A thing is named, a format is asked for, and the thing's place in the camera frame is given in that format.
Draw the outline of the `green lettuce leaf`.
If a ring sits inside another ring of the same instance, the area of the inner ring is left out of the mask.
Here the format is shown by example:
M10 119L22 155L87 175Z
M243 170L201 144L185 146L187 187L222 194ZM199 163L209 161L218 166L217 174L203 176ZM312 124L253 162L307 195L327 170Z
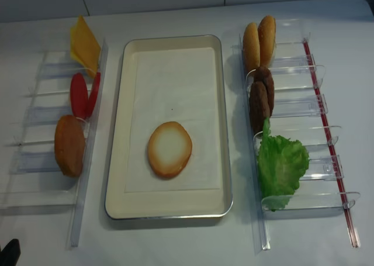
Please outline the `green lettuce leaf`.
M299 140L271 135L269 119L264 120L257 164L265 207L273 212L286 207L290 196L299 189L309 161L309 152Z

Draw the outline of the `front brown meat patty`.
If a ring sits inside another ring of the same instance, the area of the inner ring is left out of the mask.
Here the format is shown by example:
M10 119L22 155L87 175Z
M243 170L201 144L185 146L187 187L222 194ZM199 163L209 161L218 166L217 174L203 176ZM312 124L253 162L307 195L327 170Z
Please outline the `front brown meat patty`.
M270 117L267 91L262 82L252 83L249 106L252 130L254 134L257 134L262 131L264 120Z

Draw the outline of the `rear brown meat patty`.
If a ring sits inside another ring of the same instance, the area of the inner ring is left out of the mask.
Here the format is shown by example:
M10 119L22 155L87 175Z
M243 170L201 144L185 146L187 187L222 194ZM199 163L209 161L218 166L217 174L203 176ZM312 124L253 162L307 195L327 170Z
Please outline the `rear brown meat patty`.
M254 72L254 82L262 82L266 88L270 116L272 116L274 107L274 81L271 71L265 67L260 66Z

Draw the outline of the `right red tomato slice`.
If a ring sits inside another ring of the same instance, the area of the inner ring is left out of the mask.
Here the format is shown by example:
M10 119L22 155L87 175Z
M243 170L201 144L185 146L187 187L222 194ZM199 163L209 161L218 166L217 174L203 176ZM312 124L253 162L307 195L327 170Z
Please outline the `right red tomato slice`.
M85 108L86 118L90 118L93 114L93 111L96 105L96 100L97 100L98 93L99 93L100 82L101 82L101 73L97 72L95 75L92 88L91 88L91 92L89 94L88 101L87 101L86 108Z

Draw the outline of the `red tomato slice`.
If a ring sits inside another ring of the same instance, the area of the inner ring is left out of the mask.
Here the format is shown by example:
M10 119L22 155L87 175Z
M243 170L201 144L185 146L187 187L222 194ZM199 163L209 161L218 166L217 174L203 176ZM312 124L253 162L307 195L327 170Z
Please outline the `red tomato slice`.
M70 103L75 117L86 119L86 105L88 103L88 90L84 76L78 72L73 75L70 85Z
M85 108L86 118L90 118L93 114L93 111L96 105L96 100L97 100L98 93L99 93L100 82L101 82L101 73L97 72L95 75L92 88L91 88L91 92L89 94L88 101L87 101L86 108Z

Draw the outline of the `bun bottom slice on tray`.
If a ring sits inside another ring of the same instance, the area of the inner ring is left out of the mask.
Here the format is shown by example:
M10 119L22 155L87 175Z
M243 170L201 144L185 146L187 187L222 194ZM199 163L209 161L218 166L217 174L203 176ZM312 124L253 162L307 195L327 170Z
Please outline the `bun bottom slice on tray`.
M148 162L156 176L171 179L181 173L192 154L192 141L178 122L159 125L148 141Z

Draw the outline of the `white paper tray liner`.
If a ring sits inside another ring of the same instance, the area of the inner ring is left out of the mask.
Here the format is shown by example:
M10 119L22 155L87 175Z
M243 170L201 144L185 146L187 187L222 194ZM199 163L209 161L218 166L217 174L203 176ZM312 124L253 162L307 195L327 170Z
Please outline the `white paper tray liner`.
M217 118L216 57L212 48L139 53L125 190L218 188L221 156ZM147 144L153 131L170 121L185 128L193 148L182 172L164 180L149 166Z

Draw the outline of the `cream metal tray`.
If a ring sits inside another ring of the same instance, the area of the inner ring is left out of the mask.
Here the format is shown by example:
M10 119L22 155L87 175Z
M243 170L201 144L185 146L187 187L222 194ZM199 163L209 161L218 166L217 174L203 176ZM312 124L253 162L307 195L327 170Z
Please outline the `cream metal tray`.
M220 185L213 189L127 192L131 121L136 92L138 55L142 52L212 48L216 57L217 107L220 138ZM105 210L115 220L222 217L231 208L230 156L221 42L214 35L140 39L123 51L115 123L105 196Z

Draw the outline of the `left sesame bun half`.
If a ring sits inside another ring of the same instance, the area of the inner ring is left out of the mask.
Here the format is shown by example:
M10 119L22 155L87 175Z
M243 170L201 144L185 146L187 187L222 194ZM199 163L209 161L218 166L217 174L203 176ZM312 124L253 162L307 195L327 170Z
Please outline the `left sesame bun half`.
M251 22L245 28L243 35L243 53L247 72L260 66L260 44L257 24Z

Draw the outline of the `sesame bun half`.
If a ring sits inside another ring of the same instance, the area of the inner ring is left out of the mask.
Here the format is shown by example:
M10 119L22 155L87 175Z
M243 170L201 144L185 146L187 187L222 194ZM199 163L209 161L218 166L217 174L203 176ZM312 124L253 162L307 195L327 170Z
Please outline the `sesame bun half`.
M243 35L243 53L247 72L260 66L260 44L257 24L251 22L245 28Z
M258 26L260 65L269 67L275 48L276 21L271 15L266 15Z

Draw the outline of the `clear acrylic rack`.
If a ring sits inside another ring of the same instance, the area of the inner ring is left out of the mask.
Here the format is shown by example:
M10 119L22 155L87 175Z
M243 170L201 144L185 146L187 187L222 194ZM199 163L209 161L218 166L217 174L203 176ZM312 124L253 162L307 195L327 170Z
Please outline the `clear acrylic rack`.
M1 210L71 213L67 246L79 245L99 105L81 122L82 175L63 175L54 156L60 117L71 114L70 85L85 69L70 58L68 37L44 39L27 50L28 67L11 66L13 81L1 95Z
M253 213L255 246L270 249L269 220L327 217L344 214L353 247L359 247L350 210L360 197L344 188L344 174L335 144L339 126L327 121L328 107L320 88L325 68L314 62L309 48L310 35L301 20L278 22L278 55L270 71L275 79L275 106L270 121L271 132L291 141L298 140L309 152L309 167L300 178L300 188L291 195L263 197L258 181L258 151L262 134L248 131L250 167L250 211Z

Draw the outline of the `brown bun in left rack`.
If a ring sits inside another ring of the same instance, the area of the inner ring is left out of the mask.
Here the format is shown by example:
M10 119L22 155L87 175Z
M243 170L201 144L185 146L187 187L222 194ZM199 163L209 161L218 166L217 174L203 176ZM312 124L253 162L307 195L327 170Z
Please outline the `brown bun in left rack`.
M65 176L81 175L84 150L85 137L79 120L73 115L60 117L54 135L54 155Z

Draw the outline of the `right sesame bun half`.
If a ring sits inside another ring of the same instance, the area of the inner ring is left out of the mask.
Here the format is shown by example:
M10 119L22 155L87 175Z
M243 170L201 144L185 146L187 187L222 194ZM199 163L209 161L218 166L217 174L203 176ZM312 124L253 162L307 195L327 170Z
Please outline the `right sesame bun half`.
M269 67L275 48L276 21L271 15L266 15L258 26L260 65Z

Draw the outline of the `clear acrylic left rack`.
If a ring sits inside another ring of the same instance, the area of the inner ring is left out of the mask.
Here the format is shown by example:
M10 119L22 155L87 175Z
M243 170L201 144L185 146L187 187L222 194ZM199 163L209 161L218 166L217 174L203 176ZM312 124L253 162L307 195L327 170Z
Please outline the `clear acrylic left rack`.
M1 210L71 213L67 246L79 245L99 105L81 122L82 175L63 175L54 156L60 117L71 114L70 85L85 69L70 58L68 37L44 39L27 50L28 67L11 66L13 81L1 95Z

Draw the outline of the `black object at corner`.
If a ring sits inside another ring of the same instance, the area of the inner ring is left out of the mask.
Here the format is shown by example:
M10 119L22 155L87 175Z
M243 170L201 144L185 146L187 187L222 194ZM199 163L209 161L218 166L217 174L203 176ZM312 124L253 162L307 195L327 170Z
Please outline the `black object at corner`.
M20 257L20 244L18 239L12 239L2 250L0 255L1 266L16 266Z

